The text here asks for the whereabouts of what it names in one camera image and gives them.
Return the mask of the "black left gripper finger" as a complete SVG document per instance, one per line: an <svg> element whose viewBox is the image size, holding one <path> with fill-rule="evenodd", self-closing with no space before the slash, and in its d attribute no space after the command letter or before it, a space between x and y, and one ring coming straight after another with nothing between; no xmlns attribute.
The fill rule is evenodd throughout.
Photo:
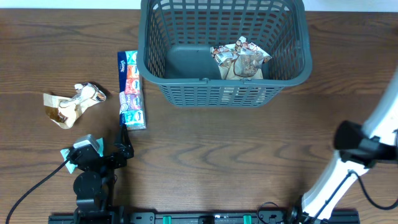
<svg viewBox="0 0 398 224"><path fill-rule="evenodd" d="M101 158L98 151L93 146L83 148L83 162L91 162Z"/></svg>
<svg viewBox="0 0 398 224"><path fill-rule="evenodd" d="M114 141L114 146L118 149L118 152L124 156L124 158L134 157L134 148L131 144L127 126L125 124L120 126L118 135Z"/></svg>

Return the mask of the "colourful Kleenex tissue pack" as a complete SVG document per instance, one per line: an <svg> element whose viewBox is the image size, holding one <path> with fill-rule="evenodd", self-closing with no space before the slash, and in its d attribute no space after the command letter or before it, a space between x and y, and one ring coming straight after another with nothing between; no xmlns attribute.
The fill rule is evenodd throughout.
<svg viewBox="0 0 398 224"><path fill-rule="evenodd" d="M128 130L146 129L142 77L137 67L137 51L118 52L119 119Z"/></svg>

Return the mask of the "beige brown rice bag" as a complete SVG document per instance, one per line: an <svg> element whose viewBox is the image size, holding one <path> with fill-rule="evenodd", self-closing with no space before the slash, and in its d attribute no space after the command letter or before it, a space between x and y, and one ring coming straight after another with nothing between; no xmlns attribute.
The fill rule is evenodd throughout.
<svg viewBox="0 0 398 224"><path fill-rule="evenodd" d="M62 129L72 128L89 107L106 101L106 95L92 83L77 83L75 90L71 98L43 94L46 115Z"/></svg>

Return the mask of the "beige nut snack bag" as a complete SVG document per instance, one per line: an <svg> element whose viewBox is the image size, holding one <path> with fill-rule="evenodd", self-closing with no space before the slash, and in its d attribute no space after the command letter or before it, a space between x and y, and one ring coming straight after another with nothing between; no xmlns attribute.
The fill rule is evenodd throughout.
<svg viewBox="0 0 398 224"><path fill-rule="evenodd" d="M233 62L238 58L238 54L235 51L236 44L226 44L217 47L211 47L211 56L218 64L218 68L223 80L226 79L229 69Z"/></svg>

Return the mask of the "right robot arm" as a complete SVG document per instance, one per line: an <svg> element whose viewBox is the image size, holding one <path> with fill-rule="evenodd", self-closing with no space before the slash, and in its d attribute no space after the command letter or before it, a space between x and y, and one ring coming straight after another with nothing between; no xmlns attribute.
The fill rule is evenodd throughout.
<svg viewBox="0 0 398 224"><path fill-rule="evenodd" d="M360 125L342 122L333 140L335 148L322 175L313 187L289 209L263 203L254 213L153 213L129 214L124 223L359 223L354 210L335 210L336 204L361 176L377 163L397 162L397 75L378 106Z"/></svg>

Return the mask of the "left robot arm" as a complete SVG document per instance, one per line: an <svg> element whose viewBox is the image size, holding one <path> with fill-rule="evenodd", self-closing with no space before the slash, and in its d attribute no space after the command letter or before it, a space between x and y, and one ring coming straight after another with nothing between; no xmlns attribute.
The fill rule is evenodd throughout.
<svg viewBox="0 0 398 224"><path fill-rule="evenodd" d="M73 148L68 153L71 164L83 171L73 183L81 219L105 220L114 215L111 205L116 182L114 171L126 166L129 158L131 153L124 149L101 157L93 146Z"/></svg>

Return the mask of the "grey plastic basket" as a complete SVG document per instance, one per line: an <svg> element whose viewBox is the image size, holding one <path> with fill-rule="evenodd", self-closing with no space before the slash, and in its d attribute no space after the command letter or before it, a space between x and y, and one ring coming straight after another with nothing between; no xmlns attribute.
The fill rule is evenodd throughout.
<svg viewBox="0 0 398 224"><path fill-rule="evenodd" d="M211 48L240 37L270 54L262 78L221 76ZM142 1L138 47L141 75L177 106L260 107L312 72L302 1Z"/></svg>

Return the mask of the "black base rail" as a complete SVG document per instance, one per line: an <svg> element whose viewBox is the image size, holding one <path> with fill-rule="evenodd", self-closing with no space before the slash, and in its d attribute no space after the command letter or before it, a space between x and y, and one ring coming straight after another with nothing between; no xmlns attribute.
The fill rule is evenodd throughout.
<svg viewBox="0 0 398 224"><path fill-rule="evenodd" d="M76 215L51 215L49 224L74 223L123 223L123 224L258 224L284 223L285 214L281 210L263 210L259 214L241 213L153 213L135 212L123 218L108 215L104 218L83 218Z"/></svg>

